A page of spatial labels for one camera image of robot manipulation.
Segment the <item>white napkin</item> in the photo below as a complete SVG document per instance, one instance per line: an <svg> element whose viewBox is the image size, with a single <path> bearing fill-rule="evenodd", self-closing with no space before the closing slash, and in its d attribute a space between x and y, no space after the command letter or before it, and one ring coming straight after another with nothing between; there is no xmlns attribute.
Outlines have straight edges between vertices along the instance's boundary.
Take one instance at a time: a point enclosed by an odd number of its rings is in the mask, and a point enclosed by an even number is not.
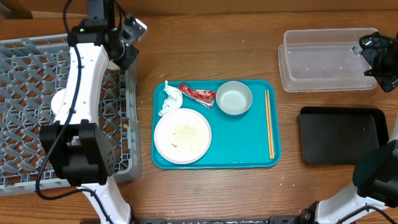
<svg viewBox="0 0 398 224"><path fill-rule="evenodd" d="M181 108L183 104L182 92L178 88L170 86L167 80L165 81L164 92L167 94L167 99L164 100L162 109L158 112L160 117Z"/></svg>

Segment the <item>small white plate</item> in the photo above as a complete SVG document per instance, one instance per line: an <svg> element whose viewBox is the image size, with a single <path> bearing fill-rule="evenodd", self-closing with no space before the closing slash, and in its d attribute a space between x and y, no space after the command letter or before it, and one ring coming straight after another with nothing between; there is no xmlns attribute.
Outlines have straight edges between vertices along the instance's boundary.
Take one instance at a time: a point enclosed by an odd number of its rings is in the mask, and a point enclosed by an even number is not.
<svg viewBox="0 0 398 224"><path fill-rule="evenodd" d="M61 90L59 90L58 92L56 92L56 94L53 95L52 100L51 100L51 110L54 113L54 115L58 115L60 108L63 104L63 99L65 97L65 93L66 93L66 89L63 88Z"/></svg>

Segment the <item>red snack wrapper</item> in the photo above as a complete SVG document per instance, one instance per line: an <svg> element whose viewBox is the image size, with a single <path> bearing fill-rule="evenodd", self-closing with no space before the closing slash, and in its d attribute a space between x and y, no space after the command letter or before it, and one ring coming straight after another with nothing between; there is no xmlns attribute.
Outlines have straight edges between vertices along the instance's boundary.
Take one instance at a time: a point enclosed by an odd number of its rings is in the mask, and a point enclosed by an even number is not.
<svg viewBox="0 0 398 224"><path fill-rule="evenodd" d="M211 90L196 90L191 89L186 84L181 84L178 89L187 97L193 99L197 103L204 106L206 109L210 109L216 100L216 93Z"/></svg>

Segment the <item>large white plate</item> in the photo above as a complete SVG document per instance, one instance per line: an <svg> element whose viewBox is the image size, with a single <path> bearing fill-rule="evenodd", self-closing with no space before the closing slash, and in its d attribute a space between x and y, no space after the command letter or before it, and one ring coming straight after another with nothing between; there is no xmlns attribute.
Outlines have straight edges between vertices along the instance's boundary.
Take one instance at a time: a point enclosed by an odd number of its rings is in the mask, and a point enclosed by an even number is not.
<svg viewBox="0 0 398 224"><path fill-rule="evenodd" d="M157 152L174 164L191 164L209 150L212 132L207 119L199 112L179 108L161 117L154 129Z"/></svg>

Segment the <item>grey metal bowl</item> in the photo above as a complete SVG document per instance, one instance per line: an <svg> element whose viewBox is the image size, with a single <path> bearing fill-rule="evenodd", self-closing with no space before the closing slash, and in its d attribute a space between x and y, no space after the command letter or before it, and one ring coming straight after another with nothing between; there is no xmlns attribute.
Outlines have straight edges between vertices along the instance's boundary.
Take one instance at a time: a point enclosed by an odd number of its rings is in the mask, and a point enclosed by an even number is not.
<svg viewBox="0 0 398 224"><path fill-rule="evenodd" d="M252 105L252 92L242 82L229 81L217 89L216 103L228 115L241 115Z"/></svg>

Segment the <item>wooden chopstick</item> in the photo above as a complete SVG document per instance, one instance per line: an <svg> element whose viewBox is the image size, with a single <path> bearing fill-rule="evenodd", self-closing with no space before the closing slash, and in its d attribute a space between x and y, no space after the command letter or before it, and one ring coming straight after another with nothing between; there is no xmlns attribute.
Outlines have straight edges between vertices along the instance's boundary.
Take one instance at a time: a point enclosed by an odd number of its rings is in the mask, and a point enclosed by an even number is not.
<svg viewBox="0 0 398 224"><path fill-rule="evenodd" d="M267 121L267 135L268 135L268 145L269 145L269 157L273 159L272 155L272 140L271 140L271 128L270 128L270 120L269 120L269 105L268 105L268 94L267 90L264 90L264 99L265 99L265 110L266 110L266 121Z"/></svg>
<svg viewBox="0 0 398 224"><path fill-rule="evenodd" d="M272 133L272 120L271 120L271 106L270 106L269 90L267 90L267 94L268 94L268 105L269 105L270 128L271 128L271 133ZM273 155L273 159L274 159L275 158L275 153L274 153L273 133L271 134L271 140L272 140L272 155Z"/></svg>

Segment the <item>white paper cup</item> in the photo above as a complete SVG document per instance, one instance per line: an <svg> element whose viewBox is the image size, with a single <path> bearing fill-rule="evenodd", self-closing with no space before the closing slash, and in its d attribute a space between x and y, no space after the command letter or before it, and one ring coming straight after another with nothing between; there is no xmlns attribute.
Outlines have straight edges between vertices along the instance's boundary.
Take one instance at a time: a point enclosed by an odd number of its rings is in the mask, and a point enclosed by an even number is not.
<svg viewBox="0 0 398 224"><path fill-rule="evenodd" d="M116 65L113 61L109 61L108 63L109 70L120 70L120 67Z"/></svg>

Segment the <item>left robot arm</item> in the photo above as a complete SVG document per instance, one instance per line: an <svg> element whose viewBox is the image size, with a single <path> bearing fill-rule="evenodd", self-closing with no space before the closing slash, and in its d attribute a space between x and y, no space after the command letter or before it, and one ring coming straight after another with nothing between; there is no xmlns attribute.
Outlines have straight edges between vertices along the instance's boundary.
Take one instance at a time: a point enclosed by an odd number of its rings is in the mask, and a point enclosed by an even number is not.
<svg viewBox="0 0 398 224"><path fill-rule="evenodd" d="M113 145L99 126L102 81L110 63L128 71L147 27L116 1L88 1L87 17L67 28L70 69L66 87L51 101L55 120L42 126L40 143L60 179L83 193L101 223L136 223L114 179Z"/></svg>

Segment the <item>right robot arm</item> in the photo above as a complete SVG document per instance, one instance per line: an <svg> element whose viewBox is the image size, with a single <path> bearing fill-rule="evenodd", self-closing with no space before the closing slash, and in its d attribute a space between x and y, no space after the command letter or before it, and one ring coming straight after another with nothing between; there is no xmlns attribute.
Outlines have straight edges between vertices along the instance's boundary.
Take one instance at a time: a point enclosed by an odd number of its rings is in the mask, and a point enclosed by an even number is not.
<svg viewBox="0 0 398 224"><path fill-rule="evenodd" d="M362 36L357 45L383 91L397 88L397 38L374 32ZM372 212L390 223L395 221L384 210L397 207L397 136L366 154L355 165L353 181L327 200L314 202L291 223L355 223Z"/></svg>

